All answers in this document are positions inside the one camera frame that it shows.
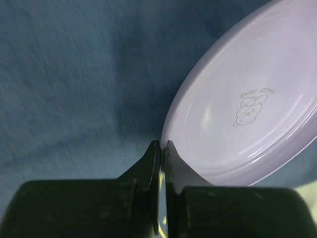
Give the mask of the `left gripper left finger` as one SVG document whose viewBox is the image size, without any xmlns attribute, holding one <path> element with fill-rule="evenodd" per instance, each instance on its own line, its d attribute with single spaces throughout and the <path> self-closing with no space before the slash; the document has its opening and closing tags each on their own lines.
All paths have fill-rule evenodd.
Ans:
<svg viewBox="0 0 317 238">
<path fill-rule="evenodd" d="M 159 233 L 160 145 L 116 179 L 34 180 L 21 185 L 2 238 L 153 238 Z"/>
</svg>

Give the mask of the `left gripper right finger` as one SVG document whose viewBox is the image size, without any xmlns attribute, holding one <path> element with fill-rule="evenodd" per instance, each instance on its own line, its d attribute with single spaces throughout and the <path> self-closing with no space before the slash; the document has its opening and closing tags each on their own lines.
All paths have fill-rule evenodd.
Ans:
<svg viewBox="0 0 317 238">
<path fill-rule="evenodd" d="M 288 188 L 215 186 L 179 156 L 162 151 L 170 238 L 314 238 L 316 225 L 300 195 Z"/>
</svg>

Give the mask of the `purple plastic plate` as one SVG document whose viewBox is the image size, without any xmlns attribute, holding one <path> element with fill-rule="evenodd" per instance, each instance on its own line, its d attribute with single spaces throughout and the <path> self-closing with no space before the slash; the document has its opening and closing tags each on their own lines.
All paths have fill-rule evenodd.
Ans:
<svg viewBox="0 0 317 238">
<path fill-rule="evenodd" d="M 201 57 L 165 119 L 161 146 L 214 185 L 248 186 L 317 136 L 317 3 L 273 0 Z"/>
</svg>

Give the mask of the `blue cloth placemat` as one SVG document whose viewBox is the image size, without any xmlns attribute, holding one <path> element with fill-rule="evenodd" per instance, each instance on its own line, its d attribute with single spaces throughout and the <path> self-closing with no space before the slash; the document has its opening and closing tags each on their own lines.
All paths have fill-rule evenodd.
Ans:
<svg viewBox="0 0 317 238">
<path fill-rule="evenodd" d="M 132 166 L 201 56 L 263 0 L 3 0 L 0 200 Z"/>
</svg>

